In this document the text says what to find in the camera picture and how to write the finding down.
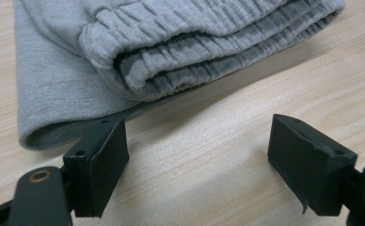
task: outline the wood grain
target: wood grain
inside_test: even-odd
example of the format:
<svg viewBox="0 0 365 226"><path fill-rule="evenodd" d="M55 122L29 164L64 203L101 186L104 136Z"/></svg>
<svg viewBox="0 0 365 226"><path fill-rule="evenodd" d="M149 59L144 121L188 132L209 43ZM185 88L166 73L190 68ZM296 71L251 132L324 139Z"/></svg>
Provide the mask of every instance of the wood grain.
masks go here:
<svg viewBox="0 0 365 226"><path fill-rule="evenodd" d="M127 122L131 160L102 219L75 225L345 225L302 206L266 159L274 113L297 117L365 166L365 0L313 39ZM0 203L17 179L60 166L17 141L13 8L0 0Z"/></svg>

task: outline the screw hole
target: screw hole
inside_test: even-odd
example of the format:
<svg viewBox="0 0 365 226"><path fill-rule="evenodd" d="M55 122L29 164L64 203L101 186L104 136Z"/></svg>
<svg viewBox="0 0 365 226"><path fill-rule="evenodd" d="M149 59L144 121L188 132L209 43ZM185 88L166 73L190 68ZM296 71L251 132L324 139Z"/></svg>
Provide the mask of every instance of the screw hole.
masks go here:
<svg viewBox="0 0 365 226"><path fill-rule="evenodd" d="M84 156L84 155L86 155L86 151L78 151L76 153L76 156Z"/></svg>
<svg viewBox="0 0 365 226"><path fill-rule="evenodd" d="M31 183L38 183L47 180L48 178L50 178L50 176L51 172L49 170L41 170L30 175L29 181Z"/></svg>
<svg viewBox="0 0 365 226"><path fill-rule="evenodd" d="M341 150L334 150L334 152L335 152L335 154L339 154L339 155L343 155L344 154L344 152L341 151Z"/></svg>

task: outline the wooden table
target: wooden table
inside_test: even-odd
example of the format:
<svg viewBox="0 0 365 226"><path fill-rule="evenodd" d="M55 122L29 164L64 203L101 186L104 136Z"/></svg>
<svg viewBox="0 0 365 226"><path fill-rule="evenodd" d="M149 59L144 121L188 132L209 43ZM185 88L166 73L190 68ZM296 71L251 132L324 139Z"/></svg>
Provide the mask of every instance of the wooden table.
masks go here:
<svg viewBox="0 0 365 226"><path fill-rule="evenodd" d="M61 166L17 142L12 1L0 0L0 203L25 172ZM325 31L127 122L131 160L102 219L75 225L344 225L302 206L267 162L272 115L299 118L365 166L365 0Z"/></svg>

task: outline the gray cloth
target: gray cloth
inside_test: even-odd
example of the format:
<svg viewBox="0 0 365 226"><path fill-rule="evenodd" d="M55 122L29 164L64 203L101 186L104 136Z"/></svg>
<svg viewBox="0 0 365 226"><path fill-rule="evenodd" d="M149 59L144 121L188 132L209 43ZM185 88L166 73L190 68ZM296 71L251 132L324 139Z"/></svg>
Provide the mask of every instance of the gray cloth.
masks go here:
<svg viewBox="0 0 365 226"><path fill-rule="evenodd" d="M344 6L344 0L15 0L20 142L45 150L76 139L95 119L296 45Z"/></svg>

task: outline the fabric fold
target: fabric fold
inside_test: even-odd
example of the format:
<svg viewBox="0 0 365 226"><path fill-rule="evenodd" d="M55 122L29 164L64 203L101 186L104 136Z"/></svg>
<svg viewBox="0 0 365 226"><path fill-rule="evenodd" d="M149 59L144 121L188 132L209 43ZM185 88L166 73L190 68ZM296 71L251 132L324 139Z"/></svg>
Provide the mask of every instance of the fabric fold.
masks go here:
<svg viewBox="0 0 365 226"><path fill-rule="evenodd" d="M212 82L309 39L343 0L15 0L21 144Z"/></svg>

